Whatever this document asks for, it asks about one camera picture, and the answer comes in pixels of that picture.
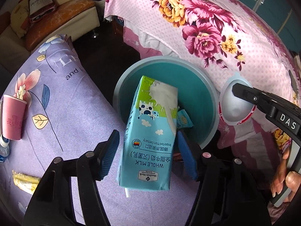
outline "white oval lid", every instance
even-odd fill
[[[219,96],[219,116],[227,125],[234,126],[248,120],[253,114],[256,106],[232,93],[232,87],[236,83],[252,87],[238,72],[230,77],[224,84]]]

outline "screw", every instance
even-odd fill
[[[55,157],[54,160],[53,160],[53,162],[54,162],[55,164],[60,163],[61,161],[62,161],[62,158],[61,158],[61,157]]]
[[[208,152],[204,152],[204,153],[203,153],[203,157],[205,157],[205,158],[210,158],[210,157],[211,157],[211,154],[208,153]]]
[[[241,163],[243,163],[239,158],[235,158],[234,162],[238,165],[240,165]]]
[[[93,152],[93,151],[88,151],[88,152],[86,153],[86,157],[88,157],[88,158],[91,158],[93,155],[94,155],[94,152]]]

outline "cartoon cow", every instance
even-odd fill
[[[159,114],[157,111],[154,111],[153,109],[153,103],[145,103],[140,100],[139,102],[139,112],[140,112],[140,115],[138,116],[138,119],[140,119],[140,116],[141,115],[148,115],[150,116],[152,119],[156,118],[156,117],[159,117]]]

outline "hand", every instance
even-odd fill
[[[276,193],[280,194],[283,189],[283,182],[285,180],[285,184],[292,191],[287,198],[284,199],[283,202],[291,202],[294,195],[296,194],[300,184],[301,184],[301,175],[291,171],[287,174],[286,170],[286,160],[289,157],[290,149],[287,148],[283,154],[282,161],[277,168],[276,174],[271,183],[271,192],[272,196],[275,197]]]

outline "bed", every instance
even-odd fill
[[[82,67],[70,37],[56,35],[42,44],[4,93],[18,93],[28,102],[21,140],[10,141],[11,153],[0,163],[0,200],[17,221],[22,221],[31,194],[15,186],[12,170],[42,177],[55,157],[78,158],[116,129],[119,148],[109,174],[97,182],[111,225],[184,225],[198,183],[180,179],[183,168],[177,168],[178,176],[172,174],[170,191],[132,191],[128,199],[117,185],[125,125]],[[76,178],[72,192],[76,219],[84,223]]]
[[[104,17],[112,16],[123,20],[124,42],[141,58],[168,55],[189,61],[217,91],[239,72],[253,87],[300,105],[292,56],[278,35],[238,0],[106,0]],[[237,126],[220,121],[219,130],[218,147],[231,146],[258,187],[268,189],[289,137],[257,109]]]

